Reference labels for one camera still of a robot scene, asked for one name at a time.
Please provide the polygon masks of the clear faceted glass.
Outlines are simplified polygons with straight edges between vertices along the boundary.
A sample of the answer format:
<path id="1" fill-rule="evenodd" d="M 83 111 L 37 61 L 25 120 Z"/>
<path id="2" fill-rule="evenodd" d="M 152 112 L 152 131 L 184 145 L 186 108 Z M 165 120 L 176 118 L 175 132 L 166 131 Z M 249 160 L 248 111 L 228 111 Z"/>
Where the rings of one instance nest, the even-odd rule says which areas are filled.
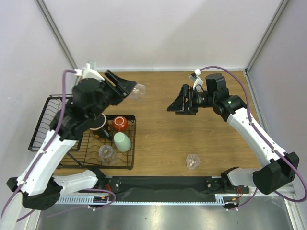
<path id="1" fill-rule="evenodd" d="M 110 145 L 103 145 L 98 150 L 102 162 L 113 162 L 117 159 L 117 153 Z"/>

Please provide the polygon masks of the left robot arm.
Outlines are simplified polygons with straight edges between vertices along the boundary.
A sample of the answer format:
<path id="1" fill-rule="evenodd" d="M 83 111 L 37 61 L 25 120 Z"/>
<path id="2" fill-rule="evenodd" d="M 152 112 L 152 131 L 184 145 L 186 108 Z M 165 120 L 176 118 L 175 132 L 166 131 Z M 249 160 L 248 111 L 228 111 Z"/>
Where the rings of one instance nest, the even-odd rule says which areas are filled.
<path id="1" fill-rule="evenodd" d="M 66 194 L 87 189 L 100 192 L 105 188 L 104 174 L 98 169 L 64 177 L 56 177 L 53 172 L 85 131 L 104 125 L 103 112 L 110 105 L 120 104 L 136 86 L 137 82 L 109 70 L 103 76 L 93 70 L 63 72 L 61 109 L 26 170 L 7 181 L 14 195 L 21 194 L 24 208 L 46 210 Z"/>

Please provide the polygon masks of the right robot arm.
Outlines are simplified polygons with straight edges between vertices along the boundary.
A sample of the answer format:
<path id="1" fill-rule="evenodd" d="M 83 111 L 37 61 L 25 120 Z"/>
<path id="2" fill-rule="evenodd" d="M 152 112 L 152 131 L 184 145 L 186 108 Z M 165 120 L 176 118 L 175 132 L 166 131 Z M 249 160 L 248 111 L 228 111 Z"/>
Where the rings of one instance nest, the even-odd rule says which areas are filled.
<path id="1" fill-rule="evenodd" d="M 199 108 L 212 108 L 225 122 L 232 126 L 256 154 L 259 169 L 231 168 L 224 172 L 221 188 L 231 193 L 239 185 L 258 188 L 269 195 L 295 178 L 299 157 L 295 152 L 287 153 L 262 129 L 255 118 L 248 115 L 245 102 L 238 95 L 230 95 L 225 77 L 221 73 L 206 76 L 206 90 L 202 90 L 199 72 L 190 78 L 193 86 L 182 85 L 178 97 L 167 111 L 177 115 L 195 115 Z"/>

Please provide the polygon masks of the pale green cup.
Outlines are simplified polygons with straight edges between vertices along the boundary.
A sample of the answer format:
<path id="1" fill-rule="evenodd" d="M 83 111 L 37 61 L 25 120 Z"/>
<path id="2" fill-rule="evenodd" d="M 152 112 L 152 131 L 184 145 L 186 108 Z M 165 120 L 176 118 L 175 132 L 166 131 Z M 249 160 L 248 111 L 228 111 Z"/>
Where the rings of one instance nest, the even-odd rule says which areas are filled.
<path id="1" fill-rule="evenodd" d="M 113 136 L 113 140 L 114 140 L 115 146 L 120 152 L 127 152 L 131 149 L 131 145 L 132 145 L 131 140 L 123 132 L 117 132 Z"/>

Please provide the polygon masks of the small orange mug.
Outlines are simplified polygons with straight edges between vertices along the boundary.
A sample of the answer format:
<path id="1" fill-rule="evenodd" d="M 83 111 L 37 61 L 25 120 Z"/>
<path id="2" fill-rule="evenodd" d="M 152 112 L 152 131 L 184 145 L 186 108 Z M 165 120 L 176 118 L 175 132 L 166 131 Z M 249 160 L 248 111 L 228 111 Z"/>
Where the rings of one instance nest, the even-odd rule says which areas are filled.
<path id="1" fill-rule="evenodd" d="M 118 132 L 124 132 L 128 127 L 128 121 L 123 116 L 116 116 L 113 119 L 112 126 Z"/>

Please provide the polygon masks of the black skull mug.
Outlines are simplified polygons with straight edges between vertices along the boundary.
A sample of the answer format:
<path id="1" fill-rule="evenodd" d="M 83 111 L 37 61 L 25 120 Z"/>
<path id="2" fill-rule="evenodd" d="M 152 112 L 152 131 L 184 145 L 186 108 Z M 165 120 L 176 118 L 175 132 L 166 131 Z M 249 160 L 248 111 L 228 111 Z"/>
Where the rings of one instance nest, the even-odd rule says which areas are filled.
<path id="1" fill-rule="evenodd" d="M 104 114 L 101 114 L 95 122 L 94 128 L 90 129 L 95 138 L 106 138 L 108 140 L 113 140 L 110 131 L 111 127 L 108 120 Z"/>

